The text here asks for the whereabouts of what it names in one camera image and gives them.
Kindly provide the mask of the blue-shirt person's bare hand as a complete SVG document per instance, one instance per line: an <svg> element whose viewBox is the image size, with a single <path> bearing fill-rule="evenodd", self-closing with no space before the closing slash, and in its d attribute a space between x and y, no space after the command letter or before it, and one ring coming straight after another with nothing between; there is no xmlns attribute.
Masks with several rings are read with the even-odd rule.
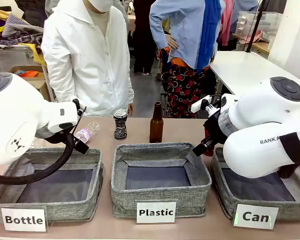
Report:
<svg viewBox="0 0 300 240"><path fill-rule="evenodd" d="M176 39L172 35L166 34L165 37L167 41L167 46L164 48L165 50L176 50L179 47Z"/></svg>

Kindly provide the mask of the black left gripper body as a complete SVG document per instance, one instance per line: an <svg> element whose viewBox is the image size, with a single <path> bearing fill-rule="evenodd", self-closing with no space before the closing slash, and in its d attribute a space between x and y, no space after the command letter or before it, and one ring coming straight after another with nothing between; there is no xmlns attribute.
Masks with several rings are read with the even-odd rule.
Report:
<svg viewBox="0 0 300 240"><path fill-rule="evenodd" d="M71 126L69 128L62 129L61 131L54 133L48 130L47 127L42 127L36 131L35 137L39 139L44 139L51 144L65 144L67 141L67 136L70 135L70 132L73 128L74 127Z"/></svg>

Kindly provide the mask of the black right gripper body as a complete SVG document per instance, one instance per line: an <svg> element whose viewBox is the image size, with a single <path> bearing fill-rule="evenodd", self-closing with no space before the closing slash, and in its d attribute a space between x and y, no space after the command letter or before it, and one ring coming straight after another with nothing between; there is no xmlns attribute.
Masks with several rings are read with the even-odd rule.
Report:
<svg viewBox="0 0 300 240"><path fill-rule="evenodd" d="M207 146L215 146L216 144L224 144L227 140L227 136L222 132L221 127L219 126L219 116L220 112L215 112L210 116L203 124L205 131L208 134L205 134L203 142Z"/></svg>

